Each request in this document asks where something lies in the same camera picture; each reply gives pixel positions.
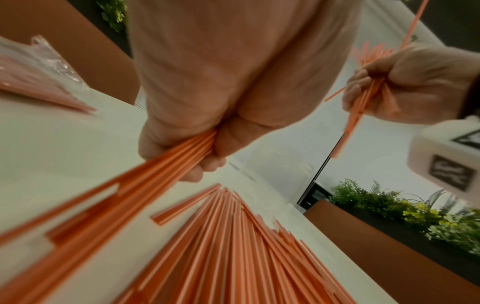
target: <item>black square tag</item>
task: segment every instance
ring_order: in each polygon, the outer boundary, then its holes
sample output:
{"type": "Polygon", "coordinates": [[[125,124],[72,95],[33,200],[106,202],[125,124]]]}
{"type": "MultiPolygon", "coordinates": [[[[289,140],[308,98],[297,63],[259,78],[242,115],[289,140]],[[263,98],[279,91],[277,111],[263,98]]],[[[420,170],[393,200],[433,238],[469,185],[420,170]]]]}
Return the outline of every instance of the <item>black square tag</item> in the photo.
{"type": "Polygon", "coordinates": [[[461,191],[466,191],[476,172],[476,170],[465,167],[457,162],[434,155],[431,160],[429,173],[431,176],[461,191]]]}
{"type": "Polygon", "coordinates": [[[456,143],[466,145],[480,150],[480,130],[470,132],[455,139],[452,139],[456,143]]]}

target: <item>foliage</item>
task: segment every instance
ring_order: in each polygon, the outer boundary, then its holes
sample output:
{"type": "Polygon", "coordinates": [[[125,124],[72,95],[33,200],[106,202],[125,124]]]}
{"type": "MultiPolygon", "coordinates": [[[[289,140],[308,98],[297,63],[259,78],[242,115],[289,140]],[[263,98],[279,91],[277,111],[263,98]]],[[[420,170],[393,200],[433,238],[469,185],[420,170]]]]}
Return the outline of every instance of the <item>foliage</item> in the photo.
{"type": "Polygon", "coordinates": [[[98,0],[102,9],[101,16],[117,33],[127,31],[127,6],[123,0],[98,0]]]}
{"type": "Polygon", "coordinates": [[[334,204],[369,210],[429,239],[439,239],[480,256],[480,210],[464,208],[456,215],[449,214],[458,202],[452,194],[440,210],[434,209],[438,199],[447,193],[445,190],[435,192],[425,201],[417,196],[419,200],[412,200],[416,202],[403,199],[397,191],[382,191],[376,181],[370,191],[350,179],[340,182],[333,190],[335,195],[330,201],[334,204]]]}

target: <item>black pole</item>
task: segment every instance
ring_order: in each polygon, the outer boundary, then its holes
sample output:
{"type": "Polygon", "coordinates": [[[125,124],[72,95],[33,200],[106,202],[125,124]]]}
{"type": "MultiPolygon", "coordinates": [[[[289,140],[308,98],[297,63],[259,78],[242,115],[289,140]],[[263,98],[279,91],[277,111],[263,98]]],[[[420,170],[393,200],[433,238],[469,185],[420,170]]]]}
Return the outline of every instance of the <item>black pole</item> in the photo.
{"type": "Polygon", "coordinates": [[[335,146],[333,147],[333,149],[330,151],[330,153],[328,154],[327,158],[325,159],[325,161],[323,162],[323,164],[321,165],[320,169],[316,172],[315,176],[313,177],[313,179],[311,180],[310,184],[308,185],[308,187],[306,188],[306,190],[303,192],[303,194],[301,195],[300,199],[298,200],[298,202],[296,202],[297,205],[300,205],[300,203],[305,199],[305,197],[307,196],[307,194],[310,192],[310,190],[312,189],[312,187],[314,186],[314,183],[315,181],[317,180],[317,178],[319,177],[320,173],[323,171],[323,169],[325,168],[325,166],[329,163],[329,160],[331,158],[331,155],[333,153],[333,151],[335,150],[335,148],[339,145],[340,143],[340,140],[342,140],[342,137],[345,135],[345,133],[343,133],[341,136],[340,136],[340,139],[336,142],[335,146]]]}

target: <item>clear plastic packaging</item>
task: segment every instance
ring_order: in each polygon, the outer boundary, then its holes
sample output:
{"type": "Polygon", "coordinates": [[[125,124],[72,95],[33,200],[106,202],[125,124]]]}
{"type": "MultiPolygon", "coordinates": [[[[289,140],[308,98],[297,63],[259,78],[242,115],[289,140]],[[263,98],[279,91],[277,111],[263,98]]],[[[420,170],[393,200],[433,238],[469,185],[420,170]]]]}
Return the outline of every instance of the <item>clear plastic packaging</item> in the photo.
{"type": "Polygon", "coordinates": [[[41,36],[24,45],[0,37],[0,90],[92,112],[89,86],[41,36]]]}

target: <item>potted plant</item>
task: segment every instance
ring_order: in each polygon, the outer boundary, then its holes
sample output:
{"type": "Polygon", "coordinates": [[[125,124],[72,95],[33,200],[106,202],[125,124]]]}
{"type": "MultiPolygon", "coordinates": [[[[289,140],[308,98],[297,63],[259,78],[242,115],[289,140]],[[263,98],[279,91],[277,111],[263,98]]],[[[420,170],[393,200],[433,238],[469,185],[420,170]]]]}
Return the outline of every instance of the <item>potted plant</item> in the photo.
{"type": "Polygon", "coordinates": [[[406,200],[398,191],[369,191],[353,180],[336,186],[330,202],[403,243],[432,261],[480,286],[480,212],[464,208],[451,214],[458,199],[450,195],[439,209],[435,204],[448,193],[439,190],[429,199],[406,200]]]}

